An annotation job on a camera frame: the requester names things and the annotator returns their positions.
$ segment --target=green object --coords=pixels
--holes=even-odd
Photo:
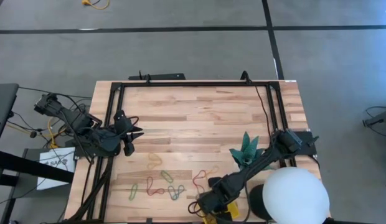
[[[133,200],[135,198],[137,191],[138,191],[138,184],[133,184],[131,188],[131,194],[129,195],[129,200]]]
[[[174,182],[174,179],[167,173],[167,171],[162,170],[160,174],[161,177],[163,177],[168,183],[172,184]]]
[[[171,196],[171,199],[172,200],[178,200],[180,194],[185,191],[185,186],[183,186],[182,184],[180,186],[178,186],[178,191],[176,192],[176,189],[174,188],[174,186],[168,186],[168,193],[169,193],[169,196]]]
[[[260,137],[257,136],[253,139],[253,141],[250,142],[250,137],[248,136],[247,132],[245,132],[243,135],[241,150],[238,151],[236,149],[229,149],[240,170],[249,166],[262,155],[263,149],[257,149],[259,138]]]

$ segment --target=wooden table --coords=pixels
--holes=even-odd
[[[97,82],[93,94],[90,113],[102,120],[105,119],[110,85],[111,82],[108,81]],[[280,87],[289,128],[308,129],[297,83],[280,81]],[[258,91],[269,115],[265,88],[258,87]],[[123,109],[126,115],[139,116],[137,126],[144,129],[144,135],[134,140],[136,150],[132,156],[125,157],[121,152],[114,159],[106,222],[145,222],[148,217],[153,218],[154,222],[201,221],[199,217],[187,212],[188,204],[197,195],[192,178],[200,170],[211,170],[214,166],[218,166],[219,171],[209,177],[222,177],[238,171],[229,149],[240,150],[245,131],[251,138],[260,137],[259,147],[266,148],[269,144],[265,114],[253,86],[128,87],[124,96]],[[273,98],[281,127],[275,93]],[[147,168],[150,152],[162,159],[162,164],[153,170]],[[321,178],[317,164],[308,156],[296,156],[296,161],[298,167]],[[277,169],[278,163],[271,166]],[[80,206],[87,169],[88,162],[80,159],[65,218],[71,217]],[[179,199],[171,200],[167,191],[170,184],[161,177],[161,170],[172,175],[174,182],[171,185],[175,188],[184,185],[186,190]],[[248,182],[249,190],[264,183],[272,172],[266,170],[257,174]],[[93,173],[94,171],[90,172],[85,195],[91,190]],[[149,196],[146,193],[149,176],[154,179],[151,189],[164,188],[164,194]],[[205,179],[200,179],[197,183],[209,190]],[[128,198],[133,184],[138,184],[138,191],[134,200],[130,201]],[[100,199],[101,192],[96,198],[94,218],[98,217]],[[242,220],[248,210],[244,190],[236,201]],[[262,220],[252,214],[249,221]]]

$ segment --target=white sphere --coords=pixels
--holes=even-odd
[[[329,214],[329,196],[322,182],[306,169],[285,167],[263,186],[263,203],[278,224],[322,224]]]

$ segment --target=gray floor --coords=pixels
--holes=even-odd
[[[266,24],[257,0],[110,1],[96,11],[74,0],[4,0],[0,29]],[[386,24],[381,0],[269,0],[269,7],[275,26]],[[386,30],[275,34],[285,78],[298,81],[309,126],[320,136],[316,146],[332,216],[386,223],[386,138],[361,125],[366,108],[386,106]],[[0,83],[89,96],[97,80],[125,80],[139,70],[183,72],[188,79],[235,79],[247,70],[251,78],[276,78],[266,31],[0,35]],[[21,90],[14,111],[43,127],[46,118],[32,110],[39,95]],[[43,143],[6,129],[0,149],[20,156],[23,148]],[[0,187],[0,201],[7,193]],[[67,194],[20,199],[12,218],[54,222]]]

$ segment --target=white paper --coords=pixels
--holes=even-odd
[[[47,164],[52,167],[74,172],[75,171],[75,162],[73,160],[74,150],[75,150],[74,147],[51,149],[49,152],[44,152],[40,154],[39,162],[42,164]],[[68,184],[68,183],[58,181],[58,180],[51,180],[51,179],[38,177],[37,190],[45,190],[45,189],[49,189],[52,187],[57,187],[65,184]]]

